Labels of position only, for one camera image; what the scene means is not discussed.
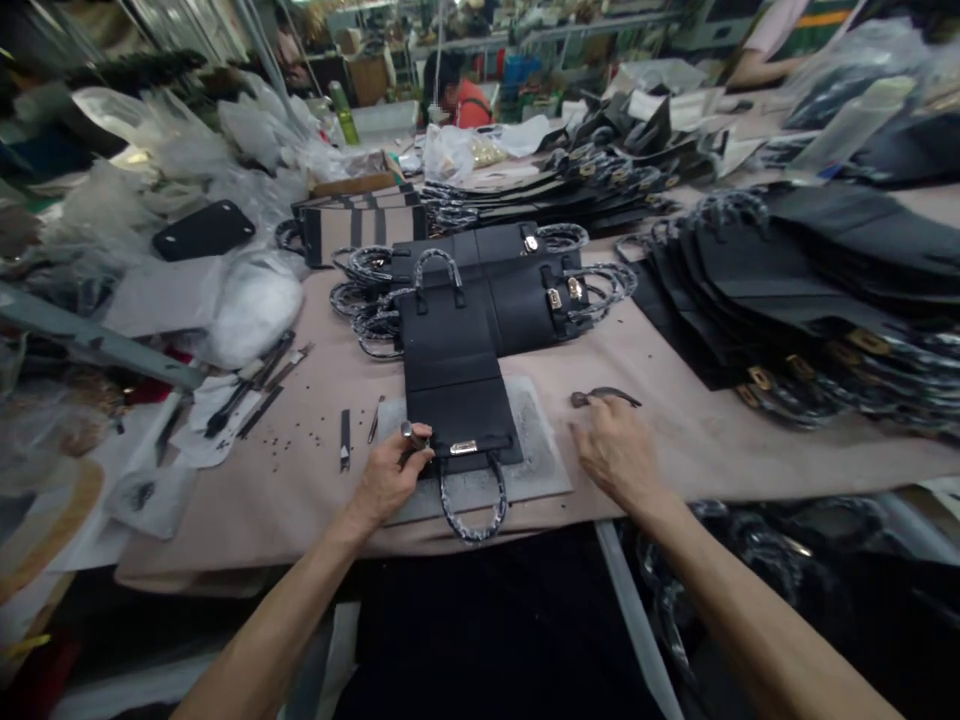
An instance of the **red shirt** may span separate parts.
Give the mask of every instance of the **red shirt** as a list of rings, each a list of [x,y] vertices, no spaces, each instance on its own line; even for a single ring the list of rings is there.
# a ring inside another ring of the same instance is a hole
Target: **red shirt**
[[[483,90],[466,78],[460,81],[457,110],[457,127],[475,128],[493,122],[490,102],[483,94]]]

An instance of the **gray mat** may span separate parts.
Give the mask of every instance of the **gray mat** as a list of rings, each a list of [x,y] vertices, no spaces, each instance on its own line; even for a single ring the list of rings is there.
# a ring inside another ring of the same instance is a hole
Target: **gray mat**
[[[504,378],[507,397],[513,411],[513,421],[520,434],[523,462],[503,468],[507,500],[533,500],[572,491],[570,477],[560,462],[553,428],[544,420],[543,408],[530,378],[510,375]],[[378,441],[383,442],[406,419],[405,398],[380,403]],[[497,504],[497,481],[489,470],[458,473],[447,478],[447,493],[457,513],[478,508],[492,508]],[[442,517],[440,487],[433,478],[420,480],[413,496],[387,525]]]

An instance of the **worker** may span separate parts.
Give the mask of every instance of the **worker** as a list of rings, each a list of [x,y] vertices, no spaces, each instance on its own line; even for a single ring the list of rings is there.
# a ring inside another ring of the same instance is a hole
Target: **worker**
[[[277,60],[280,67],[284,75],[290,78],[292,84],[306,85],[310,78],[307,76],[307,70],[303,65],[304,58],[300,52],[300,46],[293,36],[290,19],[283,8],[279,6],[274,10],[274,13],[277,21]]]
[[[843,35],[867,0],[774,0],[738,49],[732,90],[773,86]]]
[[[476,83],[460,76],[460,64],[456,56],[434,50],[423,68],[423,93],[427,103],[434,102],[436,88],[439,88],[439,93],[436,94],[437,104],[457,127],[476,128],[493,122],[490,101]]]
[[[589,413],[591,427],[571,427],[581,466],[659,544],[759,717],[901,718],[661,482],[651,431],[628,403],[590,398]],[[414,431],[422,436],[432,432],[426,425],[414,425]],[[352,499],[197,681],[174,720],[261,720],[276,715],[340,581],[367,539],[412,495],[417,476],[433,458],[428,448],[413,453],[401,467],[406,449],[396,433],[373,450]],[[451,575],[455,563],[479,563],[484,555],[512,548],[519,553],[524,544],[549,536],[453,556],[392,562],[408,568],[443,563]],[[574,570],[583,554],[572,548],[545,564],[558,571]],[[376,563],[374,569],[390,565]],[[527,598],[517,590],[529,568],[477,567],[480,572],[454,578],[461,584],[452,589],[441,585],[446,576],[434,577],[432,584],[424,573],[399,576],[396,585],[407,601],[395,608],[390,622],[374,618],[365,627],[364,612],[368,603],[374,608],[393,607],[394,598],[371,593],[362,600],[359,637],[369,640],[375,632],[379,651],[359,657],[340,695],[337,720],[387,714],[430,719],[662,717],[649,693],[645,712],[638,711],[635,701],[643,696],[631,690],[642,686],[642,675],[633,658],[609,657],[623,639],[620,633],[604,632],[610,618],[617,617],[616,605],[612,612],[604,607],[603,612],[591,613],[583,601],[584,593],[603,583],[602,575],[561,578],[552,588],[549,582],[535,583],[540,595],[555,602],[557,612],[544,614],[528,609]],[[531,567],[532,572],[539,570]],[[475,602],[473,593],[484,587],[489,596]],[[437,615],[442,616],[439,622],[432,623]],[[485,615],[497,622],[487,622]],[[543,666],[548,673],[543,673]],[[635,678],[637,687],[618,686],[629,678]],[[614,709],[623,714],[614,714]]]

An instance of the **white bottle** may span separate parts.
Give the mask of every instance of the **white bottle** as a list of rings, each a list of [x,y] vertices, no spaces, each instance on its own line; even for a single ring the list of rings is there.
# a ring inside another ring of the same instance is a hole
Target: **white bottle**
[[[913,78],[877,80],[858,98],[847,102],[830,124],[783,171],[784,179],[801,185],[823,185],[863,147],[877,130],[900,112],[913,90]]]

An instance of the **beige tabletop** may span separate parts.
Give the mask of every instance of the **beige tabletop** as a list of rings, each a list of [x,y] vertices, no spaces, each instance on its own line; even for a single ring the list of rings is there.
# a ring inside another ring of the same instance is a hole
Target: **beige tabletop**
[[[755,109],[738,122],[738,130],[770,132],[769,123]],[[732,180],[742,184],[748,178]],[[696,195],[687,188],[678,191],[686,200]],[[896,195],[916,212],[960,227],[957,186]],[[612,257],[611,240],[591,242],[583,250],[585,265]],[[316,351],[284,382],[286,389],[250,437],[237,443],[222,465],[199,473],[176,537],[160,542],[138,536],[130,542],[117,571],[120,582],[163,590],[163,578],[178,573],[291,562],[350,497],[369,453],[366,430],[377,398],[403,395],[403,367],[367,357],[347,323],[330,309],[330,288],[341,279],[339,271],[330,270],[305,281],[297,342],[312,340]],[[514,503],[496,541],[620,514],[578,467],[568,431],[570,421],[584,419],[583,411],[570,407],[570,393],[601,385],[643,402],[638,412],[656,433],[663,478],[689,500],[876,492],[960,471],[960,454],[946,445],[859,416],[806,433],[747,408],[733,392],[707,391],[630,301],[615,306],[574,342],[503,358],[500,365],[504,375],[532,378],[573,492]],[[344,408],[354,420],[354,451],[349,473],[340,474]],[[476,511],[465,519],[481,525],[488,516]],[[435,519],[381,530],[366,553],[464,549],[446,522]]]

